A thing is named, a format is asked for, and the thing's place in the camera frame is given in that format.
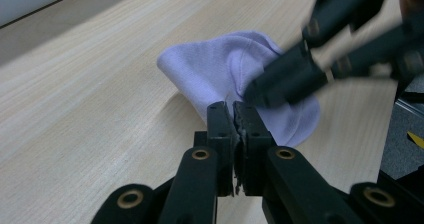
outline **gray floor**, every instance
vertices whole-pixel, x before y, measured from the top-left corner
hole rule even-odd
[[[406,91],[424,93],[424,75],[414,79]],[[424,164],[424,149],[407,138],[407,131],[424,137],[424,104],[396,101],[390,121],[381,170],[398,179]]]

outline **purple cloth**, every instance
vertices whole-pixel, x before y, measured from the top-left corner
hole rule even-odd
[[[161,53],[157,65],[206,122],[208,105],[225,100],[232,106],[234,101],[241,101],[249,81],[281,52],[265,34],[239,31],[169,47]],[[258,112],[277,144],[293,147],[313,132],[320,109],[311,96],[296,105],[258,108]]]

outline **cloth fold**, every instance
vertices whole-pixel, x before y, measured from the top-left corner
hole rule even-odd
[[[248,83],[281,53],[267,35],[238,31],[207,41],[171,46],[160,54],[157,65],[206,122],[208,105],[226,101],[232,106],[234,101],[242,101]],[[313,132],[320,113],[313,96],[296,105],[257,110],[277,144],[290,147]]]

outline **folded towel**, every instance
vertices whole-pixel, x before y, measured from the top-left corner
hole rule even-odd
[[[157,65],[206,122],[208,105],[226,101],[231,106],[241,101],[248,83],[279,53],[281,49],[265,34],[239,31],[169,47]],[[313,96],[296,105],[257,110],[277,144],[290,147],[313,132],[320,112]]]

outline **wooden table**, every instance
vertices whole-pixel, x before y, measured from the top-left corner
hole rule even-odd
[[[89,223],[129,183],[174,176],[205,124],[158,70],[166,47],[254,29],[287,47],[314,0],[64,0],[0,30],[0,222]],[[331,57],[400,21],[397,0]],[[375,181],[396,83],[348,80],[317,93],[321,119],[298,149],[344,191]],[[264,223],[260,198],[220,198],[218,223]]]

